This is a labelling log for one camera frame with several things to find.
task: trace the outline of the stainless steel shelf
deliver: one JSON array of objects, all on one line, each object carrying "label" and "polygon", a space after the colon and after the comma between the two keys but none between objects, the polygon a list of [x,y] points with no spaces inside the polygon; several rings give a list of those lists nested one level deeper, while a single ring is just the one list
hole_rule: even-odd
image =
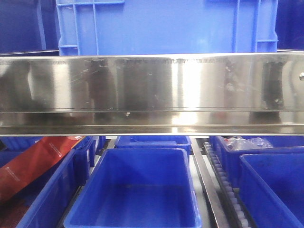
[{"label": "stainless steel shelf", "polygon": [[0,135],[304,134],[304,53],[0,57]]}]

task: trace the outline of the empty blue bin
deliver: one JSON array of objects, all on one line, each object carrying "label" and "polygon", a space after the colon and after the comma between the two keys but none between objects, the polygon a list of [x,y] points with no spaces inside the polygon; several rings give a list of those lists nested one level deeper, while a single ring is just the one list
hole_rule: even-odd
[{"label": "empty blue bin", "polygon": [[[61,162],[14,196],[29,207],[16,228],[56,227],[77,188],[86,183],[89,146],[90,143],[82,149],[72,149]],[[21,153],[1,151],[0,166]]]},{"label": "empty blue bin", "polygon": [[304,154],[241,156],[240,197],[259,228],[304,228]]},{"label": "empty blue bin", "polygon": [[[244,139],[256,138],[257,136],[243,136]],[[257,154],[257,153],[295,153],[304,152],[303,136],[260,136],[267,139],[273,148],[232,151],[224,142],[224,138],[216,136],[214,141],[214,150],[222,164],[223,169],[227,172],[228,179],[233,188],[239,187],[241,177],[240,155]]]},{"label": "empty blue bin", "polygon": [[67,215],[66,228],[200,228],[183,149],[109,149]]},{"label": "empty blue bin", "polygon": [[191,140],[183,135],[132,135],[118,136],[115,141],[116,148],[180,148],[189,155],[191,153]]},{"label": "empty blue bin", "polygon": [[0,53],[58,49],[55,0],[2,0],[0,21]]},{"label": "empty blue bin", "polygon": [[61,55],[276,52],[277,0],[57,0]]}]

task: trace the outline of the blue crate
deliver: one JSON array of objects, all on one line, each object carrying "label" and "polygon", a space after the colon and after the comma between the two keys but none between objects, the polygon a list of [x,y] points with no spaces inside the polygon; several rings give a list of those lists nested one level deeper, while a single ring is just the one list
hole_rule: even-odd
[{"label": "blue crate", "polygon": [[304,228],[304,154],[241,156],[240,197],[259,228]]},{"label": "blue crate", "polygon": [[0,137],[0,140],[4,143],[10,151],[26,150],[42,137]]},{"label": "blue crate", "polygon": [[58,49],[55,0],[0,2],[0,53]]},{"label": "blue crate", "polygon": [[[243,136],[244,139],[255,138],[257,136]],[[227,172],[228,179],[233,188],[239,187],[241,177],[240,155],[256,153],[294,153],[304,152],[303,136],[260,136],[267,139],[273,148],[231,151],[224,139],[216,136],[215,153],[222,164],[223,169]]]},{"label": "blue crate", "polygon": [[60,54],[276,52],[277,0],[57,0]]},{"label": "blue crate", "polygon": [[106,150],[64,226],[200,228],[186,152]]},{"label": "blue crate", "polygon": [[278,48],[304,49],[304,2],[280,0],[278,2],[276,32]]},{"label": "blue crate", "polygon": [[[77,188],[86,183],[89,175],[86,150],[90,143],[82,149],[73,149],[61,162],[14,196],[24,199],[29,206],[16,228],[56,227]],[[21,153],[1,151],[0,166]]]},{"label": "blue crate", "polygon": [[115,141],[116,148],[180,148],[189,155],[191,153],[191,140],[189,136],[182,135],[132,135],[118,136]]},{"label": "blue crate", "polygon": [[[8,150],[18,151],[28,149],[41,138],[42,137],[0,137],[0,140],[6,145]],[[75,146],[75,149],[82,149],[83,147],[86,147],[88,143],[91,145],[90,148],[87,150],[91,167],[95,166],[95,153],[100,146],[99,142],[99,136],[87,136]]]}]

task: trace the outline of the crate handle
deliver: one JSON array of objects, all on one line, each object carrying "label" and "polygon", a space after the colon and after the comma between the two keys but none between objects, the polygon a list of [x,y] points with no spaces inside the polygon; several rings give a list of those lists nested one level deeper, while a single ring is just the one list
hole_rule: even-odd
[{"label": "crate handle", "polygon": [[95,0],[95,4],[100,5],[116,5],[116,4],[124,4],[125,0]]}]

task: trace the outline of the red packaging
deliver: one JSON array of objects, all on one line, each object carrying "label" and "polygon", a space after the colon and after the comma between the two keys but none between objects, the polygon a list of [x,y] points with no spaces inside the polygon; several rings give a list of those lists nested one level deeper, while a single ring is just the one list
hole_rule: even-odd
[{"label": "red packaging", "polygon": [[44,137],[0,168],[0,204],[52,168],[84,137]]}]

